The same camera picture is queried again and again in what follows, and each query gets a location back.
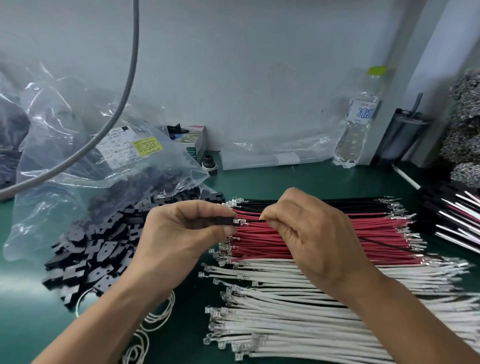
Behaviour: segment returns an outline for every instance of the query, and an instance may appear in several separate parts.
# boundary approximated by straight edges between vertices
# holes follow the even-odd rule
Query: plastic bag
[[[323,133],[320,130],[256,137],[231,142],[221,150],[224,170],[313,163],[327,160],[340,138],[344,125]]]
[[[18,150],[29,127],[18,93],[0,73],[0,189],[15,184],[21,155]]]
[[[19,182],[64,161],[101,129],[115,106],[113,100],[102,106],[100,94],[69,78],[31,83],[24,90],[21,103],[32,125],[23,143]],[[124,112],[98,148],[16,196],[4,256],[43,261],[74,221],[86,230],[145,197],[175,195],[207,176],[158,128]]]

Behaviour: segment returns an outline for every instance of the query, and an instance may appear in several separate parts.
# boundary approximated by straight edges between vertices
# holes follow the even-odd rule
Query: right hand
[[[344,304],[383,276],[365,255],[350,218],[303,191],[286,190],[260,220],[282,236],[302,273]]]

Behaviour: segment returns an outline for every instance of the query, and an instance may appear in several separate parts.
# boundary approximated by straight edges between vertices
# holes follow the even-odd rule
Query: hand
[[[228,207],[194,200],[153,208],[137,251],[120,281],[142,286],[155,306],[165,300],[210,246],[236,233],[234,226],[213,225],[208,218],[236,217]]]
[[[282,236],[302,273],[345,304],[382,275],[365,255],[350,219],[305,192],[286,190],[260,219]]]

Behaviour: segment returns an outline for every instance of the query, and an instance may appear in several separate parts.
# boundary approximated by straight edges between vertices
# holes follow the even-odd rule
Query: white label
[[[350,101],[347,121],[356,122],[358,124],[368,124],[375,113],[376,108],[376,102],[361,101],[353,98]]]
[[[96,148],[110,168],[116,170],[126,164],[148,157],[148,155],[142,157],[132,144],[137,139],[137,134],[129,126],[121,126],[111,129]]]
[[[284,166],[287,164],[300,164],[300,157],[297,153],[282,153],[275,154],[275,157],[278,159],[278,165]]]

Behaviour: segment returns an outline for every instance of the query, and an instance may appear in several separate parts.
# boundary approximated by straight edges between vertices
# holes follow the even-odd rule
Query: green bottle cap
[[[387,68],[385,66],[375,66],[370,67],[367,74],[369,76],[383,76],[385,72],[387,72]]]

